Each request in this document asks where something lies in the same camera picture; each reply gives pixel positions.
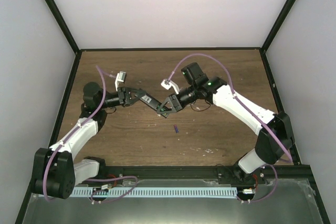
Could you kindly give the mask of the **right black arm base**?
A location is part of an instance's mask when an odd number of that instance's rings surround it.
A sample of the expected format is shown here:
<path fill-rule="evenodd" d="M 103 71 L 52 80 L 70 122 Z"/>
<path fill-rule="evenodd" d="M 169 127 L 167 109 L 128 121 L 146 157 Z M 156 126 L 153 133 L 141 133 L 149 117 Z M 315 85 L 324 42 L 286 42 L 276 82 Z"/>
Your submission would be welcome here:
<path fill-rule="evenodd" d="M 238 166 L 218 165 L 217 176 L 233 184 L 257 184 L 259 182 L 256 174 L 247 174 Z"/>

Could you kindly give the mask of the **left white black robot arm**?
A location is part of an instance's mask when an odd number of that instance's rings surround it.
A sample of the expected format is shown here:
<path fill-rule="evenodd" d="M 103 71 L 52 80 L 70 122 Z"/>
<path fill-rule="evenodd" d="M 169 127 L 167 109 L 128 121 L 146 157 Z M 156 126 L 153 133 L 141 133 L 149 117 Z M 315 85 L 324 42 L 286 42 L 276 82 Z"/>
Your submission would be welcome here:
<path fill-rule="evenodd" d="M 74 187 L 84 181 L 102 184 L 107 178 L 105 160 L 86 157 L 74 160 L 86 143 L 100 132 L 107 118 L 106 110 L 129 107 L 146 94 L 145 90 L 119 87 L 109 93 L 95 82 L 83 88 L 81 114 L 74 127 L 49 148 L 40 148 L 34 156 L 31 192 L 47 199 L 67 199 Z"/>

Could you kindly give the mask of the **black remote control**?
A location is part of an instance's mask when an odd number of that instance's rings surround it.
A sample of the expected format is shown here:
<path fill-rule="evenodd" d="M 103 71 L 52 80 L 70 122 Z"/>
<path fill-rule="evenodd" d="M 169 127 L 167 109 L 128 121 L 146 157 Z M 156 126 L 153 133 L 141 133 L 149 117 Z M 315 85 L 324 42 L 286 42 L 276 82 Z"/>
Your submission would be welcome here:
<path fill-rule="evenodd" d="M 140 101 L 147 105 L 149 108 L 156 112 L 158 106 L 161 104 L 156 98 L 152 97 L 146 93 L 143 97 L 140 98 Z"/>

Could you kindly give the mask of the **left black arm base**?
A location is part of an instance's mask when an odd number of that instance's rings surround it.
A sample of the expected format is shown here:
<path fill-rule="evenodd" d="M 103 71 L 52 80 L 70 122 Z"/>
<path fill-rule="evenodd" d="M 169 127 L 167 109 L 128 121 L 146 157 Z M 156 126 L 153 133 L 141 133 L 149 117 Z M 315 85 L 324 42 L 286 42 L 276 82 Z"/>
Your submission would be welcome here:
<path fill-rule="evenodd" d="M 120 174 L 124 174 L 124 169 L 122 166 L 107 166 L 100 165 L 98 169 L 98 174 L 92 178 L 88 178 L 85 182 L 106 182 L 108 179 L 118 178 Z"/>

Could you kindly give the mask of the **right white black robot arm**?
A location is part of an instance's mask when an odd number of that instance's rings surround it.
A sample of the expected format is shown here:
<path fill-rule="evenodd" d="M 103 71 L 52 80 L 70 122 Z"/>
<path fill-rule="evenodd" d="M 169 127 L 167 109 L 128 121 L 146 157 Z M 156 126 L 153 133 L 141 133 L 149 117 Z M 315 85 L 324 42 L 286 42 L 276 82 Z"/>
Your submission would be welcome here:
<path fill-rule="evenodd" d="M 232 83 L 220 77 L 208 78 L 198 63 L 193 62 L 181 70 L 188 87 L 180 89 L 171 79 L 164 79 L 161 86 L 174 89 L 157 108 L 157 114 L 177 113 L 187 105 L 204 100 L 224 109 L 244 124 L 257 136 L 255 147 L 241 157 L 232 167 L 233 177 L 244 184 L 252 173 L 265 165 L 277 163 L 284 155 L 292 162 L 290 148 L 294 145 L 290 117 L 284 112 L 275 113 L 264 109 L 236 92 Z"/>

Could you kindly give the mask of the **purple battery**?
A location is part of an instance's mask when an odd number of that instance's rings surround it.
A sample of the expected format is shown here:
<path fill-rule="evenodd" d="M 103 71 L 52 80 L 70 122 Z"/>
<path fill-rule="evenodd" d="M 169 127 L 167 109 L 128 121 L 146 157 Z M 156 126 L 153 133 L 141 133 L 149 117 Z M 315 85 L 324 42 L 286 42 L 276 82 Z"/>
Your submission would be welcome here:
<path fill-rule="evenodd" d="M 174 124 L 173 126 L 174 126 L 175 133 L 179 133 L 177 125 Z"/>

